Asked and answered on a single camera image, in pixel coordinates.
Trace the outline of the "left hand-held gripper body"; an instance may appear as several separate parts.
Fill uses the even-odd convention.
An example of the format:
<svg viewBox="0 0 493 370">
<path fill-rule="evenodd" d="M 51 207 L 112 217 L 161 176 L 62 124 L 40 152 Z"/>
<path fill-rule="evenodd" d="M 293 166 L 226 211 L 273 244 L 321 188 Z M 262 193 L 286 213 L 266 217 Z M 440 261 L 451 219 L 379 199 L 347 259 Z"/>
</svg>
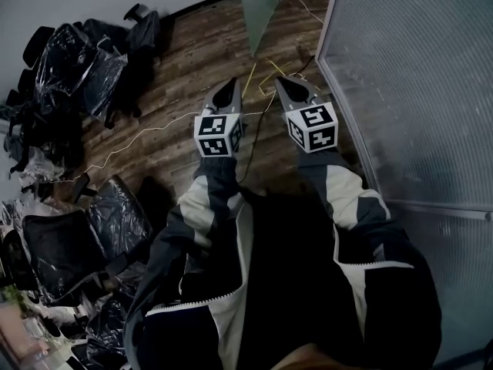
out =
<svg viewBox="0 0 493 370">
<path fill-rule="evenodd" d="M 242 137 L 242 113 L 206 106 L 194 120 L 193 138 L 201 157 L 234 157 Z"/>
</svg>

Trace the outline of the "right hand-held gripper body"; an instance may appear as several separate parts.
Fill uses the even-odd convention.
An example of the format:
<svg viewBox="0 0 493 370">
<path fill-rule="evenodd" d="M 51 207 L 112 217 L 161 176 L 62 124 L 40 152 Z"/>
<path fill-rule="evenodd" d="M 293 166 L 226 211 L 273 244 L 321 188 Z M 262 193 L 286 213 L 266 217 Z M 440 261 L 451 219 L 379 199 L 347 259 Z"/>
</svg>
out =
<svg viewBox="0 0 493 370">
<path fill-rule="evenodd" d="M 305 153 L 337 145 L 339 122 L 332 102 L 324 102 L 317 92 L 309 92 L 304 101 L 283 92 L 282 107 L 288 134 Z"/>
</svg>

